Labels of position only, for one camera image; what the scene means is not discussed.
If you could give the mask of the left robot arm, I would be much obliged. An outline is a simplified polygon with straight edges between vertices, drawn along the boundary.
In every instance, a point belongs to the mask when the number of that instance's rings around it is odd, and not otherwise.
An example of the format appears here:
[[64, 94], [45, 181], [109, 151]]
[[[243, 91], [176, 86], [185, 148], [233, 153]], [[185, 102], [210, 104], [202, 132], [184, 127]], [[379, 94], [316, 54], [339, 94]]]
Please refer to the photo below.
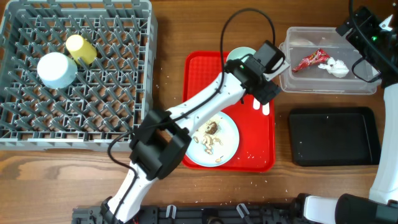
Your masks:
[[127, 176], [114, 197], [101, 205], [106, 223], [127, 223], [138, 213], [146, 193], [182, 161], [193, 133], [219, 111], [252, 95], [265, 105], [280, 92], [272, 77], [287, 68], [285, 55], [265, 41], [254, 54], [221, 60], [221, 72], [205, 89], [166, 111], [151, 110], [131, 132]]

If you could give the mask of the green plastic bowl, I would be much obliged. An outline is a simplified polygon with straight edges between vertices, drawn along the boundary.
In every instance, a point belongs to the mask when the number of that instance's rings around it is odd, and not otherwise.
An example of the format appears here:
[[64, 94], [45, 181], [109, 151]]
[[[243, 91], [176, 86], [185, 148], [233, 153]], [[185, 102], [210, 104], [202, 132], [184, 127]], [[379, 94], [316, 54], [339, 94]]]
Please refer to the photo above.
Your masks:
[[245, 62], [249, 55], [254, 55], [255, 53], [256, 51], [250, 47], [238, 47], [228, 54], [226, 61], [240, 59]]

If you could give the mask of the light blue bowl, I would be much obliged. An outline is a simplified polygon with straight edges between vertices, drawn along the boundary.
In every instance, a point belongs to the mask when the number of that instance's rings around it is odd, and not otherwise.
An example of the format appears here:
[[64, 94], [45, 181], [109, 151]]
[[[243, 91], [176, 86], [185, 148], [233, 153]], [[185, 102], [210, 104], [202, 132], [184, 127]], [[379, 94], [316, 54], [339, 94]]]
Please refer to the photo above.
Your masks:
[[52, 89], [62, 89], [71, 85], [77, 71], [74, 60], [58, 52], [44, 55], [37, 65], [37, 73], [42, 83]]

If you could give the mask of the yellow plastic cup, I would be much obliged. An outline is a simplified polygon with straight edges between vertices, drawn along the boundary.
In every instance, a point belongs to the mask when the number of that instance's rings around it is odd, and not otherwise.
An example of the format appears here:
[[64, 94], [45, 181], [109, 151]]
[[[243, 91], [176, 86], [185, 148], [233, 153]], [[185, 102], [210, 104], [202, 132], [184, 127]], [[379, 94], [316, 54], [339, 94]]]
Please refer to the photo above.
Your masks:
[[89, 65], [94, 62], [97, 51], [96, 49], [82, 36], [71, 35], [65, 42], [65, 46], [73, 59], [80, 65], [78, 59], [82, 59], [85, 64]]

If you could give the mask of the white plastic fork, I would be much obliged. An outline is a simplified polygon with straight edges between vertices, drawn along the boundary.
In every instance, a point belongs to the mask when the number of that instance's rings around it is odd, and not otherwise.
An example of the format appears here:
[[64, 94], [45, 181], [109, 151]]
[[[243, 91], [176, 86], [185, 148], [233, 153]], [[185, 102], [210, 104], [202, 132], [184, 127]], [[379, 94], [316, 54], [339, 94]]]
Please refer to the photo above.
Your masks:
[[260, 107], [261, 107], [260, 102], [257, 101], [256, 99], [254, 99], [254, 100], [253, 100], [253, 108], [254, 108], [255, 110], [259, 110]]

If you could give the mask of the red snack wrapper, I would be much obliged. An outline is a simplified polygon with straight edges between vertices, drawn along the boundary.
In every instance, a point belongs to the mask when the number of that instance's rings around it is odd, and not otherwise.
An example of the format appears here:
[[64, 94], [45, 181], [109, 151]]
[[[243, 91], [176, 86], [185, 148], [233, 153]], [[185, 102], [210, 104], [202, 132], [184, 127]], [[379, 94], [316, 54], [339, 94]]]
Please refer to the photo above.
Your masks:
[[292, 69], [292, 71], [297, 73], [304, 68], [326, 62], [329, 58], [330, 56], [323, 49], [317, 49], [311, 55], [304, 57], [300, 63]]

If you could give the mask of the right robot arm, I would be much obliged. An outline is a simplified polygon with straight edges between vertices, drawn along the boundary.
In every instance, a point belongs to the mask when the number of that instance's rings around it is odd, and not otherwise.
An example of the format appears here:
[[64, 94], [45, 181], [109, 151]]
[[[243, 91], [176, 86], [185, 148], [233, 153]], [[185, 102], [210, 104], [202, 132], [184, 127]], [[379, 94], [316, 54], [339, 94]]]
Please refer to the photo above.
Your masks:
[[368, 198], [343, 194], [325, 198], [299, 194], [292, 204], [291, 223], [397, 223], [397, 27], [369, 22], [349, 1], [344, 35], [377, 71], [382, 81], [385, 125], [381, 157]]

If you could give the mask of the white plastic spoon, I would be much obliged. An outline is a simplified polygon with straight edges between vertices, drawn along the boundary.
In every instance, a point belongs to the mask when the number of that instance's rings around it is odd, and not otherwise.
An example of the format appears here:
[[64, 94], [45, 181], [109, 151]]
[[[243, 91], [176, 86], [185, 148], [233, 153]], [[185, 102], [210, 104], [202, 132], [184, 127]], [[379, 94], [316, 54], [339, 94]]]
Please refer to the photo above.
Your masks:
[[267, 103], [266, 105], [262, 106], [262, 113], [265, 116], [269, 116], [269, 114], [270, 114], [270, 103]]

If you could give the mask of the white napkin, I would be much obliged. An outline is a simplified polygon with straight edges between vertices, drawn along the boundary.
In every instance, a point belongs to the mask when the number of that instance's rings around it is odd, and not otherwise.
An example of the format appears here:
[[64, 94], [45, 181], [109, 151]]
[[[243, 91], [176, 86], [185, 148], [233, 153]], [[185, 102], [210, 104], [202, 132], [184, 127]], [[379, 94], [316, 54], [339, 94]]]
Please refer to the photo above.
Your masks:
[[345, 63], [342, 60], [335, 60], [333, 57], [330, 57], [326, 63], [319, 64], [318, 68], [326, 70], [337, 78], [344, 78], [349, 73]]

